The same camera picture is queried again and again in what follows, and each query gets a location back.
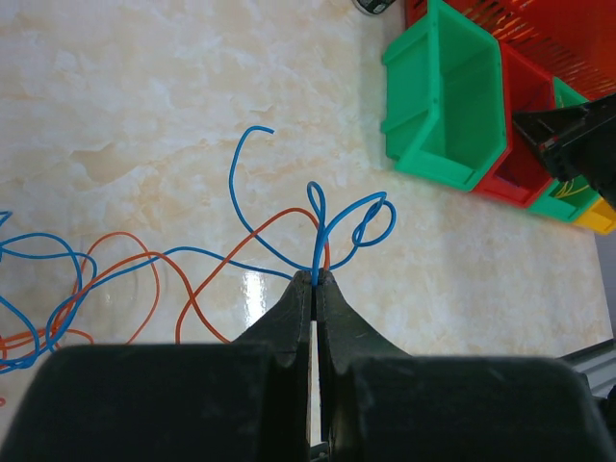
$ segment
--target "green bin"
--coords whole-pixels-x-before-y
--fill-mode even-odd
[[[396,169],[470,191],[507,146],[497,40],[441,0],[383,55]]]
[[[576,106],[588,101],[557,78],[554,78],[554,97],[557,108]],[[579,176],[567,183],[552,182],[528,209],[535,214],[572,222],[598,199],[599,193],[590,188],[583,176]]]

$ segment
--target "marble surface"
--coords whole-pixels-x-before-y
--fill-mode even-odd
[[[14,216],[0,239],[48,231],[85,250],[127,230],[154,250],[190,244],[226,253],[246,235],[231,208],[229,164],[244,129],[262,124],[276,133],[249,139],[237,178],[253,225],[307,207],[310,180],[323,185],[330,217],[376,191],[397,205],[390,239],[335,274],[349,303],[399,347],[558,356],[610,338],[590,232],[392,171],[379,134],[379,58],[402,30],[400,3],[367,17],[350,0],[2,2],[0,208]],[[363,213],[332,235],[334,261]],[[385,215],[369,236],[386,226]],[[307,218],[283,218],[264,236],[309,264],[315,231]],[[59,250],[46,240],[20,248]],[[138,250],[116,238],[96,258],[105,266]],[[238,258],[292,272],[256,243]],[[194,285],[216,264],[174,259]],[[172,342],[187,298],[173,270],[159,268],[160,308],[138,342]],[[0,294],[42,326],[73,278],[68,262],[5,256]],[[285,286],[226,268],[200,302],[235,338]],[[152,288],[149,269],[118,279],[90,295],[75,326],[97,342],[125,341]],[[0,335],[22,330],[0,310]],[[193,313],[183,338],[215,340]],[[35,370],[0,375],[0,438]]]

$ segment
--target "black cylindrical object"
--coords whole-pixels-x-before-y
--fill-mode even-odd
[[[396,0],[353,0],[353,3],[365,14],[381,14]]]

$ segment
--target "red basket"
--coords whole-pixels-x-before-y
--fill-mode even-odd
[[[497,39],[589,99],[616,91],[616,1],[447,0]],[[406,0],[406,25],[426,0]]]
[[[507,120],[507,148],[473,190],[517,207],[529,207],[552,182],[552,178],[514,130],[515,111],[554,109],[551,75],[500,43],[504,109]]]

